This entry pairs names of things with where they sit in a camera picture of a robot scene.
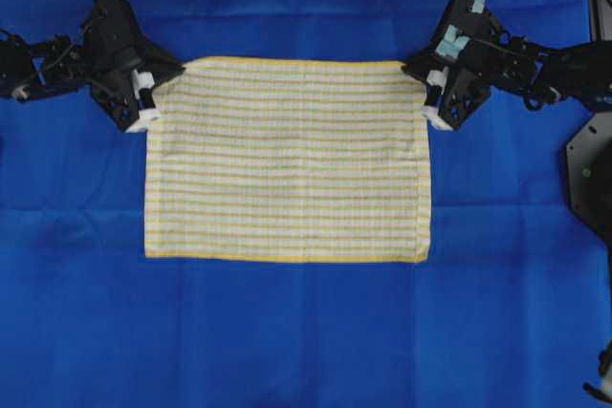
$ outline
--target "yellow stripe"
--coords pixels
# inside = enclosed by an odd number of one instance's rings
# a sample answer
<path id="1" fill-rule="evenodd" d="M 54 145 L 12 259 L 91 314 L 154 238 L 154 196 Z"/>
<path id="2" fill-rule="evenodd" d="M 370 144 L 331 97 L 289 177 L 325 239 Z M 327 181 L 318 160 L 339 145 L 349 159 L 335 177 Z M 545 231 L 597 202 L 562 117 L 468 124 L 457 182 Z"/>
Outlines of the yellow stripe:
<path id="1" fill-rule="evenodd" d="M 242 136 L 238 134 L 225 134 L 225 133 L 207 133 L 207 132 L 198 132 L 198 131 L 186 131 L 182 129 L 170 129 L 170 130 L 158 130 L 156 128 L 155 123 L 151 128 L 149 128 L 149 133 L 152 135 L 185 135 L 185 136 L 198 136 L 201 138 L 226 138 L 226 139 L 241 139 L 241 140 L 305 140 L 305 141 L 314 141 L 314 142 L 346 142 L 346 143 L 355 143 L 355 142 L 407 142 L 411 140 L 410 138 L 313 138 L 311 136 L 303 137 L 303 136 Z M 234 126 L 232 129 L 241 129 L 239 126 Z M 425 129 L 415 129 L 411 134 L 426 134 L 427 130 Z M 399 132 L 399 134 L 407 134 L 406 130 Z"/>
<path id="2" fill-rule="evenodd" d="M 274 126 L 274 125 L 267 125 L 267 126 L 250 126 L 249 124 L 238 124 L 238 125 L 231 125 L 231 124 L 220 124 L 220 123 L 208 123 L 208 122 L 202 122 L 202 121 L 188 121 L 185 119 L 166 119 L 164 121 L 164 124 L 170 125 L 170 126 L 196 126 L 201 128 L 201 130 L 203 131 L 202 133 L 198 133 L 201 134 L 203 136 L 206 136 L 208 133 L 205 131 L 207 128 L 215 128 L 215 129 L 234 129 L 234 130 L 252 130 L 252 131 L 276 131 L 276 132 L 281 132 L 281 133 L 295 133 L 295 132 L 299 132 L 299 133 L 303 133 L 303 134 L 307 134 L 307 133 L 342 133 L 342 134 L 364 134 L 364 133 L 399 133 L 399 134 L 404 134 L 407 137 L 410 134 L 414 134 L 414 133 L 424 133 L 426 128 L 425 128 L 425 121 L 423 121 L 422 123 L 422 127 L 421 128 L 412 128 L 412 129 L 402 129 L 402 130 L 398 130 L 398 129 L 393 129 L 393 126 L 387 126 L 384 128 L 363 128 L 363 129 L 357 129 L 357 128 L 317 128 L 317 127 L 312 127 L 309 126 L 308 128 L 304 128 L 303 126 Z"/>
<path id="3" fill-rule="evenodd" d="M 413 208 L 417 208 L 417 205 L 407 205 L 405 208 L 406 209 L 413 209 Z M 193 210 L 193 209 L 165 209 L 165 208 L 146 208 L 145 209 L 145 218 L 147 219 L 151 219 L 154 218 L 155 220 L 159 219 L 159 214 L 181 214 L 181 215 L 199 215 L 199 216 L 206 216 L 206 217 L 233 217 L 233 218 L 255 218 L 255 219 L 300 219 L 301 221 L 304 220 L 304 215 L 291 215 L 291 214 L 267 214 L 267 213 L 253 213 L 253 212 L 223 212 L 223 211 L 219 211 L 219 210 Z M 352 216 L 346 216 L 346 215 L 323 215 L 323 214 L 318 214 L 318 215 L 308 215 L 309 219 L 317 219 L 317 220 L 333 220 L 336 222 L 359 222 L 359 221 L 366 221 L 366 222 L 372 222 L 372 221 L 376 221 L 379 222 L 382 218 L 379 216 L 372 216 L 372 215 L 352 215 Z M 404 215 L 398 215 L 398 216 L 391 216 L 391 217 L 384 217 L 384 220 L 387 222 L 393 222 L 395 220 L 401 220 L 402 222 L 404 222 L 406 220 L 406 217 Z"/>
<path id="4" fill-rule="evenodd" d="M 172 150 L 173 152 L 175 151 L 174 149 L 176 147 L 182 147 L 182 146 L 194 146 L 194 147 L 221 147 L 221 148 L 233 148 L 233 149 L 245 149 L 245 150 L 275 150 L 278 151 L 279 146 L 278 145 L 253 145 L 253 144 L 246 144 L 246 145 L 236 145 L 236 144 L 231 144 L 231 143 L 210 143 L 207 140 L 202 140 L 202 141 L 193 141 L 193 140 L 175 140 L 175 141 L 164 141 L 164 140 L 160 140 L 158 138 L 158 134 L 173 134 L 173 131 L 167 131 L 167 132 L 157 132 L 155 133 L 155 135 L 150 135 L 147 138 L 147 145 L 155 145 L 155 146 L 166 146 L 169 150 Z M 341 148 L 335 148 L 335 147 L 317 147 L 317 146 L 310 146 L 310 145 L 296 145 L 296 146 L 292 146 L 291 147 L 294 150 L 308 150 L 308 151 L 316 151 L 316 152 L 336 152 L 336 153 L 365 153 L 365 152 L 379 152 L 379 153 L 386 153 L 386 152 L 394 152 L 394 151 L 404 151 L 404 148 L 397 148 L 395 146 L 389 146 L 389 145 L 380 145 L 378 147 L 363 147 L 363 148 L 345 148 L 345 147 L 341 147 Z M 409 152 L 419 152 L 419 153 L 423 153 L 424 155 L 429 155 L 429 149 L 428 148 L 423 148 L 423 149 L 419 149 L 419 150 L 415 150 L 415 149 L 410 149 L 407 150 L 405 149 L 405 151 L 409 151 Z"/>
<path id="5" fill-rule="evenodd" d="M 155 178 L 146 178 L 146 183 L 147 185 L 149 184 L 160 184 L 161 186 L 167 185 L 167 184 L 176 184 L 176 185 L 191 185 L 191 186 L 202 186 L 204 183 L 199 181 L 199 182 L 194 182 L 194 181 L 176 181 L 176 180 L 172 180 L 172 179 L 166 179 L 164 178 L 162 179 L 155 179 Z M 239 186 L 241 188 L 257 188 L 257 189 L 263 189 L 263 190 L 295 190 L 295 186 L 294 185 L 289 185 L 289 186 L 282 186 L 282 184 L 280 184 L 279 186 L 269 186 L 269 185 L 254 185 L 254 184 L 236 184 L 236 185 L 232 185 L 232 184 L 227 184 L 227 183 L 207 183 L 207 186 Z M 322 191 L 322 190 L 330 190 L 330 191 L 361 191 L 363 190 L 363 185 L 345 185 L 345 186 L 320 186 L 320 185 L 312 185 L 309 184 L 308 185 L 308 189 L 309 190 L 318 190 L 318 191 Z M 384 187 L 385 190 L 406 190 L 406 185 L 402 185 L 402 186 L 398 186 L 398 187 L 393 187 L 390 185 L 386 185 Z"/>
<path id="6" fill-rule="evenodd" d="M 406 101 L 404 100 L 399 100 L 399 101 L 383 101 L 382 102 L 385 105 L 389 105 L 389 104 L 393 104 L 393 103 L 398 103 L 398 104 L 402 104 L 404 106 L 406 106 Z M 256 107 L 256 106 L 249 106 L 249 105 L 227 105 L 227 104 L 212 104 L 209 102 L 205 102 L 205 101 L 198 101 L 198 102 L 190 102 L 190 101 L 185 101 L 185 100 L 180 100 L 180 99 L 170 99 L 170 100 L 165 100 L 164 103 L 162 104 L 163 107 L 174 107 L 176 104 L 182 104 L 186 107 L 195 107 L 195 108 L 211 108 L 211 109 L 221 109 L 221 110 L 234 110 L 234 111 L 240 111 L 240 112 L 256 112 L 256 113 L 261 113 L 261 112 L 287 112 L 290 114 L 327 114 L 327 115 L 394 115 L 394 116 L 401 116 L 401 115 L 405 115 L 405 114 L 410 114 L 410 113 L 420 113 L 420 109 L 421 106 L 423 105 L 422 101 L 416 101 L 416 102 L 408 102 L 408 108 L 410 108 L 410 106 L 412 106 L 411 108 L 413 110 L 406 110 L 406 109 L 402 109 L 402 110 L 381 110 L 381 109 L 362 109 L 362 110 L 336 110 L 336 109 L 319 109 L 316 107 L 310 107 L 307 109 L 301 108 L 301 107 L 290 107 L 285 105 L 284 107 Z M 166 114 L 168 113 L 167 110 L 163 109 L 163 113 Z"/>
<path id="7" fill-rule="evenodd" d="M 160 245 L 160 246 L 172 246 L 172 245 L 184 245 L 184 244 L 188 244 L 188 245 L 192 245 L 192 246 L 200 246 L 200 247 L 239 247 L 239 248 L 254 248 L 254 249 L 258 249 L 258 248 L 266 248 L 266 249 L 277 249 L 277 250 L 333 250 L 334 252 L 339 252 L 341 251 L 343 248 L 346 250 L 380 250 L 381 248 L 385 251 L 392 251 L 392 250 L 406 250 L 406 249 L 413 249 L 413 247 L 372 247 L 372 246 L 345 246 L 345 247 L 339 247 L 339 246 L 323 246 L 323 245 L 310 245 L 310 244 L 304 244 L 304 245 L 281 245 L 281 244 L 266 244 L 264 246 L 262 245 L 258 245 L 258 244 L 244 244 L 244 243 L 234 243 L 234 242 L 227 242 L 227 243 L 217 243 L 216 241 L 203 241 L 203 242 L 199 242 L 199 241 L 185 241 L 185 240 L 176 240 L 176 241 L 168 241 L 166 239 L 161 239 L 161 240 L 155 240 L 155 239 L 146 239 L 144 241 L 144 243 L 147 246 L 153 246 L 153 245 Z"/>
<path id="8" fill-rule="evenodd" d="M 184 142 L 175 144 L 176 146 L 183 146 Z M 163 147 L 163 146 L 167 147 L 167 150 L 159 150 L 159 149 L 154 149 L 154 148 L 150 148 L 152 146 L 156 146 L 156 147 Z M 380 149 L 381 152 L 392 152 L 393 150 L 391 149 L 384 149 L 381 148 Z M 376 156 L 376 157 L 350 157 L 350 156 L 346 156 L 346 157 L 331 157 L 331 158 L 325 158 L 325 157 L 300 157 L 297 155 L 293 155 L 293 156 L 280 156 L 280 155 L 276 155 L 274 153 L 271 153 L 270 155 L 238 155 L 232 152 L 224 152 L 224 153 L 216 153 L 216 152 L 209 152 L 209 151 L 197 151 L 197 152 L 192 152 L 189 150 L 176 150 L 175 148 L 172 148 L 172 145 L 170 143 L 167 144 L 161 144 L 159 142 L 149 142 L 149 145 L 147 146 L 146 149 L 147 154 L 151 155 L 151 156 L 156 156 L 159 155 L 161 157 L 171 157 L 174 155 L 180 155 L 180 156 L 186 156 L 186 157 L 197 157 L 197 158 L 202 158 L 202 157 L 218 157 L 218 158 L 237 158 L 240 160 L 274 160 L 274 161 L 347 161 L 347 162 L 355 162 L 355 161 L 380 161 L 380 160 L 384 160 L 384 157 L 381 156 Z M 400 152 L 406 154 L 406 155 L 410 155 L 410 158 L 406 158 L 406 159 L 401 159 L 401 158 L 397 158 L 397 157 L 390 157 L 391 160 L 393 161 L 417 161 L 417 157 L 414 156 L 413 154 L 421 154 L 423 155 L 423 158 L 425 157 L 427 151 L 423 150 L 423 151 L 419 151 L 419 150 L 400 150 Z"/>
<path id="9" fill-rule="evenodd" d="M 175 166 L 200 166 L 200 167 L 228 167 L 228 168 L 265 168 L 266 171 L 270 170 L 290 170 L 299 168 L 300 171 L 402 171 L 407 169 L 407 165 L 372 165 L 372 166 L 362 166 L 362 165 L 345 165 L 342 167 L 339 166 L 305 166 L 300 165 L 296 166 L 295 164 L 241 164 L 241 163 L 231 163 L 231 162 L 210 162 L 210 161 L 181 161 L 181 160 L 146 160 L 147 164 L 162 164 L 162 165 L 175 165 Z"/>
<path id="10" fill-rule="evenodd" d="M 306 67 L 336 67 L 336 68 L 368 68 L 368 67 L 389 67 L 397 68 L 404 65 L 402 61 L 388 60 L 388 61 L 334 61 L 327 59 L 291 59 L 291 58 L 274 58 L 274 57 L 246 57 L 246 56 L 205 56 L 194 59 L 193 61 L 187 62 L 187 66 L 192 64 L 198 64 L 202 62 L 212 62 L 217 64 L 219 62 L 229 62 L 238 64 L 249 64 L 250 66 L 275 66 L 283 65 L 287 67 L 293 67 L 295 64 Z"/>
<path id="11" fill-rule="evenodd" d="M 225 67 L 225 66 L 187 66 L 188 69 L 202 69 L 210 72 L 229 72 L 229 73 L 237 73 L 240 75 L 244 74 L 256 74 L 256 75 L 296 75 L 296 76 L 327 76 L 327 77 L 336 77 L 336 76 L 358 76 L 358 77 L 381 77 L 381 76 L 401 76 L 404 75 L 402 71 L 398 68 L 397 72 L 317 72 L 317 71 L 302 71 L 296 69 L 287 69 L 286 71 L 277 70 L 277 69 L 251 69 L 251 68 L 237 68 L 237 67 Z"/>
<path id="12" fill-rule="evenodd" d="M 264 99 L 266 95 L 279 95 L 292 93 L 294 97 L 286 97 L 288 99 L 301 100 L 301 95 L 326 95 L 326 96 L 387 96 L 387 95 L 408 95 L 411 90 L 381 90 L 381 91 L 335 91 L 335 90 L 309 90 L 306 88 L 265 88 L 265 87 L 248 87 L 248 86 L 218 86 L 218 85 L 201 85 L 193 81 L 187 81 L 185 78 L 180 78 L 177 85 L 184 85 L 189 88 L 202 88 L 211 91 L 241 91 L 250 94 L 260 94 Z"/>
<path id="13" fill-rule="evenodd" d="M 295 118 L 295 117 L 241 117 L 238 115 L 227 115 L 227 114 L 214 114 L 214 113 L 198 113 L 191 112 L 188 110 L 164 110 L 164 116 L 167 115 L 179 115 L 193 118 L 229 118 L 229 119 L 240 119 L 243 121 L 263 121 L 263 122 L 295 122 L 295 123 L 349 123 L 349 124 L 360 124 L 360 123 L 411 123 L 414 120 L 425 118 L 421 115 L 420 110 L 404 111 L 403 115 L 417 115 L 413 118 L 363 118 L 363 119 L 336 119 L 336 118 Z M 174 119 L 166 118 L 168 122 L 174 122 Z"/>
<path id="14" fill-rule="evenodd" d="M 310 240 L 320 240 L 320 241 L 416 241 L 416 238 L 413 236 L 322 236 L 320 234 L 301 234 L 299 236 L 288 235 L 288 234 L 248 234 L 248 233 L 220 233 L 218 231 L 200 231 L 200 230 L 182 230 L 182 229 L 147 229 L 147 235 L 160 235 L 160 236 L 203 236 L 206 238 L 233 238 L 233 239 L 263 239 L 266 241 L 270 240 L 278 240 L 278 239 L 286 239 L 288 241 L 310 241 Z M 186 243 L 192 243 L 196 241 L 185 241 Z M 232 246 L 234 242 L 228 243 L 226 245 Z"/>
<path id="15" fill-rule="evenodd" d="M 195 200 L 170 200 L 168 198 L 156 199 L 156 198 L 147 198 L 145 201 L 146 204 L 146 212 L 161 212 L 165 213 L 166 209 L 169 206 L 176 207 L 177 205 L 194 205 L 194 206 L 206 206 L 206 207 L 222 207 L 222 206 L 231 206 L 231 207 L 246 207 L 246 208 L 255 208 L 255 209 L 292 209 L 292 210 L 412 210 L 418 209 L 420 206 L 417 204 L 401 204 L 401 205 L 325 205 L 325 204 L 268 204 L 268 203 L 215 203 L 215 202 L 205 202 L 205 201 L 195 201 Z M 162 204 L 162 207 L 153 207 L 151 208 L 151 204 Z M 383 217 L 373 216 L 372 219 L 380 219 Z"/>
<path id="16" fill-rule="evenodd" d="M 219 69 L 219 68 L 214 68 L 214 67 L 210 67 L 208 68 L 211 71 L 214 72 L 224 72 L 226 69 Z M 293 79 L 293 80 L 275 80 L 275 79 L 266 79 L 266 78 L 245 78 L 243 76 L 221 76 L 221 75 L 211 75 L 210 73 L 205 73 L 205 74 L 192 74 L 189 72 L 185 72 L 183 74 L 184 76 L 193 76 L 193 77 L 197 77 L 197 78 L 209 78 L 209 79 L 214 79 L 215 81 L 217 80 L 222 80 L 222 81 L 233 81 L 236 83 L 265 83 L 268 85 L 291 85 L 291 84 L 296 84 L 296 85 L 304 85 L 304 84 L 309 84 L 309 85 L 320 85 L 320 86 L 396 86 L 396 85 L 404 85 L 404 86 L 415 86 L 415 85 L 423 85 L 423 83 L 421 83 L 420 81 L 414 80 L 410 77 L 408 77 L 407 75 L 404 75 L 404 78 L 401 80 L 378 80 L 378 81 L 364 81 L 364 82 L 355 82 L 355 81 L 341 81 L 341 80 L 336 80 L 336 79 L 330 79 L 330 80 L 306 80 L 306 79 Z M 332 77 L 336 77 L 336 75 L 338 74 L 326 74 L 327 76 L 332 76 Z"/>
<path id="17" fill-rule="evenodd" d="M 146 249 L 147 258 L 201 258 L 217 260 L 241 260 L 249 262 L 272 262 L 272 263 L 372 263 L 372 262 L 395 262 L 395 263 L 419 263 L 427 258 L 427 252 L 421 252 L 413 256 L 403 255 L 365 255 L 362 257 L 347 256 L 322 256 L 322 255 L 243 255 L 226 252 L 196 251 L 196 250 L 152 250 Z"/>
<path id="18" fill-rule="evenodd" d="M 224 177 L 224 178 L 236 178 L 236 179 L 267 179 L 267 180 L 283 180 L 283 181 L 300 181 L 300 180 L 314 180 L 314 181 L 390 181 L 390 180 L 406 180 L 414 181 L 417 179 L 425 178 L 426 176 L 382 176 L 382 177 L 360 177 L 360 176 L 310 176 L 310 175 L 299 175 L 290 174 L 287 176 L 260 176 L 253 174 L 235 174 L 235 173 L 221 173 L 221 172 L 198 172 L 198 171 L 184 171 L 180 169 L 166 169 L 166 168 L 146 168 L 147 173 L 153 174 L 179 174 L 187 176 L 204 176 L 204 177 Z"/>
<path id="19" fill-rule="evenodd" d="M 423 97 L 423 101 L 425 101 L 425 91 L 407 91 L 404 93 L 406 96 L 411 95 L 420 95 Z M 282 103 L 287 104 L 290 102 L 301 102 L 307 104 L 350 104 L 350 105 L 360 105 L 360 104 L 397 104 L 397 103 L 410 103 L 411 99 L 398 99 L 398 100 L 376 100 L 376 99 L 355 99 L 355 100 L 339 100 L 339 99 L 305 99 L 303 97 L 292 99 L 289 97 L 282 98 L 263 98 L 263 97 L 233 97 L 227 95 L 215 95 L 211 93 L 192 93 L 190 91 L 183 90 L 172 90 L 172 95 L 182 95 L 188 97 L 198 97 L 198 98 L 210 98 L 210 99 L 219 99 L 219 100 L 237 100 L 240 102 L 244 102 L 246 100 L 250 100 L 252 102 L 272 102 L 272 103 Z"/>
<path id="20" fill-rule="evenodd" d="M 222 221 L 189 221 L 189 220 L 167 220 L 164 219 L 162 222 L 158 222 L 159 225 L 163 226 L 171 226 L 171 225 L 182 225 L 182 226 L 206 226 L 206 227 L 215 227 L 218 226 L 229 226 L 236 228 L 263 228 L 263 229 L 327 229 L 327 230 L 341 230 L 341 231 L 358 231 L 358 232 L 366 232 L 366 231 L 412 231 L 416 226 L 415 225 L 372 225 L 372 226 L 354 226 L 354 225 L 308 225 L 306 223 L 300 224 L 282 224 L 282 225 L 274 225 L 274 224 L 246 224 L 244 222 L 222 222 Z M 154 222 L 147 222 L 147 226 L 154 225 Z M 423 230 L 429 229 L 429 226 L 423 226 Z"/>
<path id="21" fill-rule="evenodd" d="M 363 201 L 377 201 L 377 200 L 400 200 L 402 198 L 406 198 L 410 195 L 367 195 L 367 196 L 325 196 L 325 195 L 298 195 L 298 194 L 269 194 L 269 193 L 237 193 L 237 192 L 223 192 L 223 191 L 195 191 L 195 190 L 151 190 L 150 188 L 146 188 L 146 193 L 150 194 L 160 194 L 160 195 L 169 195 L 172 193 L 176 194 L 188 194 L 188 195 L 197 195 L 197 196 L 231 196 L 235 198 L 283 198 L 283 199 L 293 199 L 293 200 L 329 200 L 329 201 L 342 201 L 342 200 L 363 200 Z"/>

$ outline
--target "blue tablecloth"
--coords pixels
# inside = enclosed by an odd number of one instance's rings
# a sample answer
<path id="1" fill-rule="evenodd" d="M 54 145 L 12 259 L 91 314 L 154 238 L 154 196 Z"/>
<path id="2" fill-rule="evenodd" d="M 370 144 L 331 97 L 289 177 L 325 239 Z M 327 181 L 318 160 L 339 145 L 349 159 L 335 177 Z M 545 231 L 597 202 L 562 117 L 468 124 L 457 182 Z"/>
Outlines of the blue tablecloth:
<path id="1" fill-rule="evenodd" d="M 130 0 L 181 59 L 402 58 L 448 0 Z M 0 0 L 29 41 L 92 0 Z M 489 0 L 536 42 L 587 41 L 586 0 Z M 0 403 L 6 407 L 596 406 L 610 336 L 603 245 L 566 208 L 588 114 L 492 98 L 431 132 L 419 266 L 145 260 L 145 135 L 83 90 L 0 103 Z"/>

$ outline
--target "blue fabric background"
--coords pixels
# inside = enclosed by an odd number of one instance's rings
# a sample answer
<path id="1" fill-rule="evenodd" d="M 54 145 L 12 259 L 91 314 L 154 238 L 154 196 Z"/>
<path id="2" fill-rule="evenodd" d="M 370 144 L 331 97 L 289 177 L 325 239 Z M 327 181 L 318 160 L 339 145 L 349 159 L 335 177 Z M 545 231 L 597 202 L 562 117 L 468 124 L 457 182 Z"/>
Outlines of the blue fabric background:
<path id="1" fill-rule="evenodd" d="M 129 0 L 181 59 L 402 58 L 448 0 Z M 92 0 L 0 0 L 27 40 Z M 588 40 L 586 0 L 489 0 L 515 34 Z M 574 100 L 491 100 L 431 132 L 419 266 L 143 257 L 144 135 L 87 91 L 0 103 L 0 403 L 6 407 L 596 406 L 610 337 L 603 245 L 565 206 Z"/>

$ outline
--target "striped towel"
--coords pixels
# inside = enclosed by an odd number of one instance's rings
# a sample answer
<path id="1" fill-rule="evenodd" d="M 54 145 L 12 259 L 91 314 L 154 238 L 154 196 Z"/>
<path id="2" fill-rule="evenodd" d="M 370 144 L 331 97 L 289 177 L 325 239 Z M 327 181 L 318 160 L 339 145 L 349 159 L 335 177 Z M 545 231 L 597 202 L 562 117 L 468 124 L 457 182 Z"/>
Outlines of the striped towel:
<path id="1" fill-rule="evenodd" d="M 400 62 L 209 57 L 154 93 L 147 257 L 418 262 L 424 87 Z"/>

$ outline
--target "black metal plate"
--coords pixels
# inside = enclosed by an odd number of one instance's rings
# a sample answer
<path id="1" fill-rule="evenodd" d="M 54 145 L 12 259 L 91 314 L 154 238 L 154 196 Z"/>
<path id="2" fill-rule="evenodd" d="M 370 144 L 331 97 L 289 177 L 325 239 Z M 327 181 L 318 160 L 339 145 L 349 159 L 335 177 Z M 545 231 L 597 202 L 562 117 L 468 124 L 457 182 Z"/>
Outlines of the black metal plate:
<path id="1" fill-rule="evenodd" d="M 612 113 L 596 114 L 565 145 L 572 211 L 606 243 L 612 242 L 612 227 L 589 208 L 587 189 L 591 165 L 612 141 Z"/>

